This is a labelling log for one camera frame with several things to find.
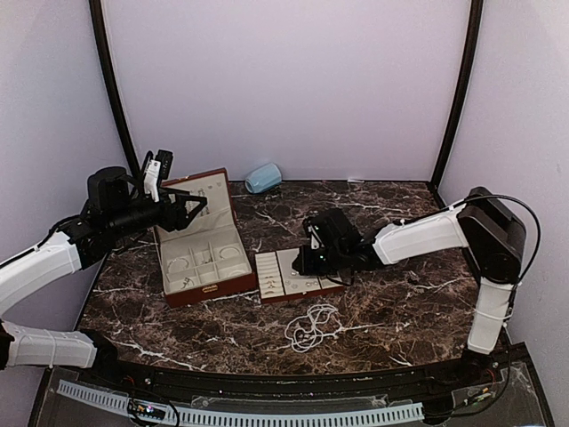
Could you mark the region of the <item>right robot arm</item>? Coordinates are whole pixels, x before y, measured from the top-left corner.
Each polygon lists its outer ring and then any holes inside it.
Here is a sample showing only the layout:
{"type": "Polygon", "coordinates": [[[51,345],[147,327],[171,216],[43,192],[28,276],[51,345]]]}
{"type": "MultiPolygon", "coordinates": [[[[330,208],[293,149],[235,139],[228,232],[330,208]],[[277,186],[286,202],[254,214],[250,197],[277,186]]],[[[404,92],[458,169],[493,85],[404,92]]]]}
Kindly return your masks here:
{"type": "Polygon", "coordinates": [[[329,209],[303,221],[309,241],[300,247],[292,268],[302,276],[333,278],[343,270],[381,270],[427,254],[459,252],[476,280],[477,302],[453,381],[471,386],[491,366],[517,290],[534,262],[524,258],[526,226],[509,204],[535,214],[522,200],[482,186],[434,213],[395,220],[366,234],[341,209],[329,209]]]}

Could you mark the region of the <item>large red jewelry box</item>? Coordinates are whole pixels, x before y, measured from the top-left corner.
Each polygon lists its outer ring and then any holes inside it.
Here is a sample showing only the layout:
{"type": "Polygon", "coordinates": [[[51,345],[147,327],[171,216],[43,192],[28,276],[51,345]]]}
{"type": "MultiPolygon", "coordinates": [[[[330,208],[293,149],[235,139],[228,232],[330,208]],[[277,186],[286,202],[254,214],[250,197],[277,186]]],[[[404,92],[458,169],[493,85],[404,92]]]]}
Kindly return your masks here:
{"type": "Polygon", "coordinates": [[[163,187],[207,198],[207,206],[185,230],[154,228],[168,305],[176,308],[253,290],[257,280],[236,228],[227,170],[166,181],[163,187]],[[228,277],[232,268],[249,273],[228,277]]]}

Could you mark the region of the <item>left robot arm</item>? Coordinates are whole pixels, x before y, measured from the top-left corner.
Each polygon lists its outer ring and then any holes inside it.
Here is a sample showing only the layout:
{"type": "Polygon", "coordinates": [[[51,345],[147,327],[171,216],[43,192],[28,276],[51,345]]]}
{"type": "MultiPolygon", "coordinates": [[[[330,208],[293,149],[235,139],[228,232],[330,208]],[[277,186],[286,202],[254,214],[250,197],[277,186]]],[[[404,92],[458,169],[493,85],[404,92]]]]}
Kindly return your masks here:
{"type": "MultiPolygon", "coordinates": [[[[1,264],[1,311],[53,281],[86,270],[104,258],[118,240],[158,226],[184,230],[206,207],[204,196],[161,187],[167,175],[158,160],[142,180],[122,166],[99,170],[87,180],[82,212],[57,222],[46,238],[1,264]]],[[[67,366],[90,368],[107,388],[125,380],[113,345],[90,332],[58,332],[1,322],[1,367],[67,366]]]]}

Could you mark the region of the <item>small red jewelry tray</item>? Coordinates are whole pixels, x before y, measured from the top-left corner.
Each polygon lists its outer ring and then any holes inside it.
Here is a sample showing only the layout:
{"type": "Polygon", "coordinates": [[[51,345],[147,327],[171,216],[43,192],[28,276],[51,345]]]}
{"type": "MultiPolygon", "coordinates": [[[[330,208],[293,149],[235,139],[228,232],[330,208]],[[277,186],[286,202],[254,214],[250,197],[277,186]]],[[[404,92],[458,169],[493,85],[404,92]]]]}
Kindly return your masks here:
{"type": "Polygon", "coordinates": [[[283,302],[339,293],[344,286],[327,278],[302,276],[293,269],[298,249],[286,249],[255,255],[257,279],[262,303],[283,302]]]}

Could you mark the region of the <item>white bangle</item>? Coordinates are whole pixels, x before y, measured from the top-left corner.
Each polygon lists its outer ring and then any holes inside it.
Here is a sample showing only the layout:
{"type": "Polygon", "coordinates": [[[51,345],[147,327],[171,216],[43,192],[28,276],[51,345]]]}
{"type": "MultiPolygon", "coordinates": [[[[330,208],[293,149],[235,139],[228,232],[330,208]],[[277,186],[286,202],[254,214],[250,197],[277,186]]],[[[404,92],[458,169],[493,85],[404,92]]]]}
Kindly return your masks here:
{"type": "Polygon", "coordinates": [[[249,270],[245,269],[245,268],[232,268],[228,271],[227,276],[228,277],[238,277],[238,276],[242,276],[245,274],[248,274],[249,270]]]}

